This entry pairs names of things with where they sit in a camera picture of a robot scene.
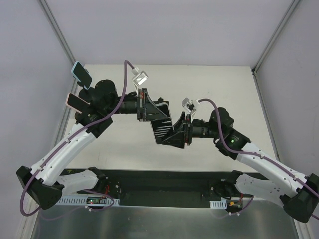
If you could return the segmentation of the light blue case phone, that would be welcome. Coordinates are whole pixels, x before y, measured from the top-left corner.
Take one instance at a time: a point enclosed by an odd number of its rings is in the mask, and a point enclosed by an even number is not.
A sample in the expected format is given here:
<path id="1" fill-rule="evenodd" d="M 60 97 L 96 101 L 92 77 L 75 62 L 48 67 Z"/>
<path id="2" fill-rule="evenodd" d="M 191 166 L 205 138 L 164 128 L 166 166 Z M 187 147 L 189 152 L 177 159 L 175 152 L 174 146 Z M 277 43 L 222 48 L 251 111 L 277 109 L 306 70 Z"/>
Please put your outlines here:
<path id="1" fill-rule="evenodd" d="M 92 77 L 79 61 L 76 61 L 74 63 L 71 69 L 71 74 L 80 87 L 84 88 L 85 90 L 88 90 L 90 88 Z"/>

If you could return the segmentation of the black stand with brown base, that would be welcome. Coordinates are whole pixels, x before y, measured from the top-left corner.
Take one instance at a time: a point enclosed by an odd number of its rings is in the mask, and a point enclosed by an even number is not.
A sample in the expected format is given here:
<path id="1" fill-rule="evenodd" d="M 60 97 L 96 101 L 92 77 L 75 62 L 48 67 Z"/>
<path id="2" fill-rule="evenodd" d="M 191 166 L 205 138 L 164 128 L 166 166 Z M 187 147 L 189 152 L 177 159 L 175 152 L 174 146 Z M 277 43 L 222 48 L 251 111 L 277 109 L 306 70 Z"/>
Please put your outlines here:
<path id="1" fill-rule="evenodd" d="M 74 115 L 75 120 L 79 121 L 80 120 L 80 116 L 81 116 L 81 114 L 79 112 L 76 112 L 75 115 Z"/>

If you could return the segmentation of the pink case phone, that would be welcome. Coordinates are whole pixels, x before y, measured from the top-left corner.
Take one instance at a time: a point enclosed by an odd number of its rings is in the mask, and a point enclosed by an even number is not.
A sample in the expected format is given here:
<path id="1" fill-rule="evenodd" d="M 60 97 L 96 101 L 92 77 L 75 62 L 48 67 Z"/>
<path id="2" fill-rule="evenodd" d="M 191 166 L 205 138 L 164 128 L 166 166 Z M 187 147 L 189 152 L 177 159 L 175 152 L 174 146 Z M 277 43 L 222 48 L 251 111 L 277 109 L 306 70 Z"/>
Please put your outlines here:
<path id="1" fill-rule="evenodd" d="M 83 99 L 81 99 L 73 93 L 69 93 L 67 95 L 65 104 L 66 106 L 75 110 L 78 113 L 82 113 L 89 106 L 89 103 L 87 103 L 86 101 L 84 101 Z"/>

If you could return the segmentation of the green case phone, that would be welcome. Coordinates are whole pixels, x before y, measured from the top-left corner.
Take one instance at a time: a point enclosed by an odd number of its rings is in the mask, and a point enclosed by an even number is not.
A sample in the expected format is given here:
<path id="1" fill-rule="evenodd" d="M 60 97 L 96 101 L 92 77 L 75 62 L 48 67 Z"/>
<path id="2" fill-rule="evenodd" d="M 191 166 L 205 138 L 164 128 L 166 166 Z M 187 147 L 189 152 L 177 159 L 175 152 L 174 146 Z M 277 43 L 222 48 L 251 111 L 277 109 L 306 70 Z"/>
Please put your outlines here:
<path id="1" fill-rule="evenodd" d="M 167 119 L 161 119 L 151 122 L 154 138 L 156 144 L 162 144 L 162 142 L 174 131 L 172 124 L 171 113 L 169 109 L 169 102 L 164 101 L 158 103 L 157 107 L 167 115 Z"/>

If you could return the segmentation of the black round base phone stand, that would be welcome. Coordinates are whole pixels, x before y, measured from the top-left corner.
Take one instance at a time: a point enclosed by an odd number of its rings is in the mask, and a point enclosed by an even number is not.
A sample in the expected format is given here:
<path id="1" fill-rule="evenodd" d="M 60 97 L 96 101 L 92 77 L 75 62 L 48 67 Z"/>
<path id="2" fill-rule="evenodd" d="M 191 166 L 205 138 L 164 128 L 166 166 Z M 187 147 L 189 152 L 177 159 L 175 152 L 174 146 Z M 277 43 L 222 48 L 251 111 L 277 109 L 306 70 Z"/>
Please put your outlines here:
<path id="1" fill-rule="evenodd" d="M 78 97 L 81 98 L 82 100 L 90 103 L 92 102 L 92 97 L 95 93 L 95 88 L 93 87 L 90 87 L 89 89 L 81 89 L 79 94 L 78 94 Z"/>

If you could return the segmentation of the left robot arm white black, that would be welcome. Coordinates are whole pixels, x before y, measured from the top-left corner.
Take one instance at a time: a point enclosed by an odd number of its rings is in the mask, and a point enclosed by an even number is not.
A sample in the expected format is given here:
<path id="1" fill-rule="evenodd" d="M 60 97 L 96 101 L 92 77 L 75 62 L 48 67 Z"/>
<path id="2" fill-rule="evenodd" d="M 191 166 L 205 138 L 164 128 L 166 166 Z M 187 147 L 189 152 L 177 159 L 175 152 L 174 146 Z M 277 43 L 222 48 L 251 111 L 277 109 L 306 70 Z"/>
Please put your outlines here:
<path id="1" fill-rule="evenodd" d="M 169 102 L 163 98 L 152 101 L 145 88 L 118 96 L 113 81 L 101 80 L 93 88 L 82 89 L 75 99 L 81 106 L 68 135 L 31 168 L 22 166 L 17 170 L 23 187 L 22 202 L 28 194 L 41 209 L 46 210 L 61 197 L 78 191 L 102 193 L 107 186 L 107 177 L 96 167 L 70 175 L 62 176 L 61 173 L 112 124 L 112 114 L 136 114 L 138 121 L 146 122 L 163 120 L 164 127 L 169 128 Z"/>

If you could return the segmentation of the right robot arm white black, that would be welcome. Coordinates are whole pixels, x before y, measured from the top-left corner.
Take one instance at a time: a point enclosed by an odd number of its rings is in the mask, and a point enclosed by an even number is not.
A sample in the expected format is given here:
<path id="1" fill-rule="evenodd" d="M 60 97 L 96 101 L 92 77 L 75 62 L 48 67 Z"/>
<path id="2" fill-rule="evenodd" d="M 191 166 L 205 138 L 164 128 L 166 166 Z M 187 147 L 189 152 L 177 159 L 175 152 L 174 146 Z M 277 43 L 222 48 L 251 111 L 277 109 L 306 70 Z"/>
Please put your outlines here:
<path id="1" fill-rule="evenodd" d="M 271 159 L 249 138 L 236 131 L 233 123 L 228 111 L 219 107 L 212 111 L 208 122 L 192 119 L 185 113 L 176 124 L 170 119 L 164 120 L 154 130 L 154 135 L 157 144 L 178 148 L 190 145 L 193 138 L 212 138 L 223 155 L 253 168 L 266 178 L 259 180 L 233 171 L 224 184 L 227 195 L 257 196 L 279 205 L 295 220 L 308 222 L 319 203 L 318 176 L 307 176 Z"/>

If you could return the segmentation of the black tall corner phone stand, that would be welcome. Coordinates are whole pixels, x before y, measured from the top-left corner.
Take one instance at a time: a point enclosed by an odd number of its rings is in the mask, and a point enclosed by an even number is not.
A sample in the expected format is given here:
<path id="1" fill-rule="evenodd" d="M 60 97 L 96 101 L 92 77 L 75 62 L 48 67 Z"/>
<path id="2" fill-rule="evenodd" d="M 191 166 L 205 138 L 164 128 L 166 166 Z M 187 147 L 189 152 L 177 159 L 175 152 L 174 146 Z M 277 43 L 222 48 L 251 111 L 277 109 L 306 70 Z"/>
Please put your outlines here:
<path id="1" fill-rule="evenodd" d="M 158 98 L 157 102 L 158 103 L 167 103 L 169 105 L 169 101 L 164 100 L 162 97 Z"/>

